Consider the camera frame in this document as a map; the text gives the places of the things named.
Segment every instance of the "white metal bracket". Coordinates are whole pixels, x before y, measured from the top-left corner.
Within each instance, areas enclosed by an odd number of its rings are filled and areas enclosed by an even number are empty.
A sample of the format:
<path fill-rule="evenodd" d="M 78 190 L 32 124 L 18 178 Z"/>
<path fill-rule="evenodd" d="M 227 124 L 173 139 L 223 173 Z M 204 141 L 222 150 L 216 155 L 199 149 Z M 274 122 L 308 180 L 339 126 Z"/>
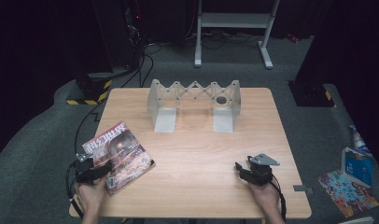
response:
<path fill-rule="evenodd" d="M 213 107 L 213 129 L 216 133 L 233 133 L 234 124 L 241 109 L 240 85 L 234 80 L 230 86 L 221 88 L 216 82 L 207 87 L 201 86 L 197 81 L 192 82 L 187 88 L 180 82 L 174 82 L 170 87 L 164 87 L 158 79 L 152 80 L 147 99 L 147 112 L 151 115 L 154 124 L 154 132 L 172 133 L 175 130 L 175 107 L 164 106 L 163 99 L 173 96 L 175 104 L 180 103 L 184 95 L 197 99 L 201 95 L 210 97 L 210 105 Z"/>

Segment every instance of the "white support stand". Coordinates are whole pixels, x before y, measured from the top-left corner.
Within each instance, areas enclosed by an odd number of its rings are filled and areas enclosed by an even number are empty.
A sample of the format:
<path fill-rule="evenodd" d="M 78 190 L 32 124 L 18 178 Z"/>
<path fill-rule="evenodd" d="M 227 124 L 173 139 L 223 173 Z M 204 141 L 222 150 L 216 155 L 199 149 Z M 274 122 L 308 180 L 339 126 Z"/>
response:
<path fill-rule="evenodd" d="M 265 29 L 262 41 L 259 41 L 262 58 L 267 69 L 272 69 L 272 61 L 269 57 L 266 44 L 274 25 L 274 18 L 280 0 L 274 0 L 274 6 L 270 14 L 246 14 L 246 13 L 202 13 L 202 0 L 198 6 L 198 27 L 195 48 L 195 67 L 202 66 L 202 27 L 232 27 L 232 28 L 263 28 Z"/>
<path fill-rule="evenodd" d="M 191 88 L 200 91 L 194 93 Z M 233 133 L 235 121 L 241 110 L 240 84 L 234 80 L 230 86 L 221 88 L 216 82 L 202 87 L 198 82 L 192 82 L 187 88 L 176 81 L 169 88 L 164 87 L 159 80 L 152 80 L 147 99 L 147 112 L 151 115 L 156 133 L 172 133 L 175 130 L 177 109 L 163 106 L 163 98 L 173 96 L 179 104 L 183 95 L 197 99 L 200 95 L 210 96 L 210 105 L 213 107 L 213 129 L 216 133 Z"/>

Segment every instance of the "person's arm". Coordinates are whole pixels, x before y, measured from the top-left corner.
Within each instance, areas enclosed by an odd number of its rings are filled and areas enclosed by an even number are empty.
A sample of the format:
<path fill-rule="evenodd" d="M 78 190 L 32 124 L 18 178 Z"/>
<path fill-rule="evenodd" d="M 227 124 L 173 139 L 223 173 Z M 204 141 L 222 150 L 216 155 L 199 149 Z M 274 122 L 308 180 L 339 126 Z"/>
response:
<path fill-rule="evenodd" d="M 105 197 L 105 182 L 107 176 L 100 178 L 100 181 L 94 185 L 76 184 L 76 191 L 79 203 L 82 206 L 84 217 L 82 224 L 95 224 L 99 219 L 99 213 L 103 199 Z"/>
<path fill-rule="evenodd" d="M 248 186 L 268 222 L 271 224 L 284 224 L 285 221 L 279 211 L 279 193 L 276 189 L 270 184 L 259 187 L 248 183 Z"/>

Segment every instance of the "magazine cover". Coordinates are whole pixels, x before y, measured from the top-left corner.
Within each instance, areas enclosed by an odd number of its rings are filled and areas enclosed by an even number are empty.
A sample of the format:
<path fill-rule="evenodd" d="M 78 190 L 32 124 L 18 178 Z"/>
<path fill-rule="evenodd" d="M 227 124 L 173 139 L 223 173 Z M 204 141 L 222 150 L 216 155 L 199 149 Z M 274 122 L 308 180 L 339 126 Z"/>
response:
<path fill-rule="evenodd" d="M 109 195 L 115 194 L 155 164 L 122 121 L 82 146 L 88 154 L 93 154 L 94 168 L 112 161 L 112 171 L 105 186 Z"/>
<path fill-rule="evenodd" d="M 379 205 L 366 188 L 341 176 L 340 171 L 322 175 L 318 181 L 345 217 L 351 217 Z"/>

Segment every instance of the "metal bracket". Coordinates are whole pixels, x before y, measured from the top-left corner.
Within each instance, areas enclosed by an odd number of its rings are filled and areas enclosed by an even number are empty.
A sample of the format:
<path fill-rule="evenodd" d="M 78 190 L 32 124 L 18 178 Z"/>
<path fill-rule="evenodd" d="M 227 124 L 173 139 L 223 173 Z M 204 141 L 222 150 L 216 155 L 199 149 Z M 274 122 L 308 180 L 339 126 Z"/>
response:
<path fill-rule="evenodd" d="M 93 156 L 93 153 L 90 153 L 90 154 L 76 154 L 76 157 L 79 161 L 85 161 L 87 159 L 89 159 L 90 157 Z"/>
<path fill-rule="evenodd" d="M 260 153 L 258 156 L 251 157 L 249 161 L 256 163 L 257 165 L 280 165 L 280 163 L 264 153 Z"/>
<path fill-rule="evenodd" d="M 174 82 L 170 87 L 164 87 L 158 79 L 152 80 L 147 99 L 147 112 L 151 115 L 154 132 L 172 133 L 175 130 L 175 107 L 164 106 L 164 98 L 170 96 L 175 99 L 175 104 L 180 103 L 181 97 L 188 95 L 197 99 L 201 95 L 210 97 L 210 105 L 213 107 L 213 129 L 216 133 L 233 133 L 236 117 L 240 114 L 241 95 L 238 80 L 234 80 L 230 86 L 221 88 L 216 82 L 207 87 L 201 86 L 197 81 L 192 82 L 187 88 L 180 82 Z"/>
<path fill-rule="evenodd" d="M 304 191 L 306 194 L 313 194 L 312 188 L 307 188 L 305 185 L 294 185 L 294 191 Z"/>

